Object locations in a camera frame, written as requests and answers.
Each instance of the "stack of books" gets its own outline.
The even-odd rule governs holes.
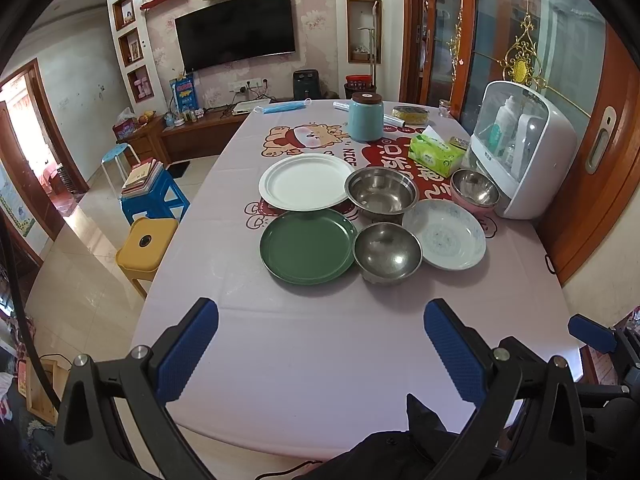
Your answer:
[[[122,186],[120,197],[131,198],[148,193],[161,171],[162,163],[154,158],[148,158],[135,165]]]

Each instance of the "blue face mask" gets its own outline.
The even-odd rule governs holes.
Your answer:
[[[276,112],[288,112],[290,110],[300,110],[311,104],[311,99],[305,99],[304,101],[291,101],[289,103],[280,103],[267,108],[257,106],[254,111],[261,114],[274,114]]]

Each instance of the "cartoon lion illustration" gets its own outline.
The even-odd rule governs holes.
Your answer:
[[[340,124],[303,124],[295,128],[276,126],[265,139],[263,156],[299,155],[303,148],[326,148],[340,144],[345,137]]]

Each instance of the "patterned shallow bowl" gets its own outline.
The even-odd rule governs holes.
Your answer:
[[[439,269],[469,269],[486,250],[478,220],[449,200],[420,200],[404,214],[402,227],[420,240],[422,259]]]

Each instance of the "blue stool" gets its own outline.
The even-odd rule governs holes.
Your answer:
[[[165,201],[164,197],[169,189],[175,193],[176,198]],[[185,197],[175,180],[164,168],[156,177],[156,181],[148,193],[130,198],[121,198],[120,203],[122,212],[130,225],[133,224],[133,215],[138,213],[145,213],[148,218],[174,218],[171,208],[180,206],[182,206],[182,212],[180,213],[180,220],[182,220],[189,208],[187,197]]]
[[[124,182],[127,179],[127,175],[125,175],[124,173],[124,168],[122,167],[122,163],[120,162],[120,159],[118,158],[118,156],[122,155],[127,148],[131,150],[131,153],[133,153],[133,156],[136,158],[138,162],[140,162],[140,158],[138,154],[135,151],[133,151],[133,148],[129,146],[126,142],[123,142],[122,144],[116,144],[114,148],[110,149],[107,153],[105,153],[100,163],[100,165],[102,166],[102,170],[104,171],[104,175],[107,177],[107,182],[109,183],[109,187],[111,187],[111,190],[113,191],[113,195],[116,198],[119,198],[119,195],[116,193],[116,190],[114,189],[113,184],[111,183],[111,179],[109,178],[109,173],[107,172],[107,168],[105,164],[107,162],[111,162],[112,160],[116,161],[116,164],[118,165],[118,170],[120,171],[120,176],[122,177],[122,183],[124,184]]]

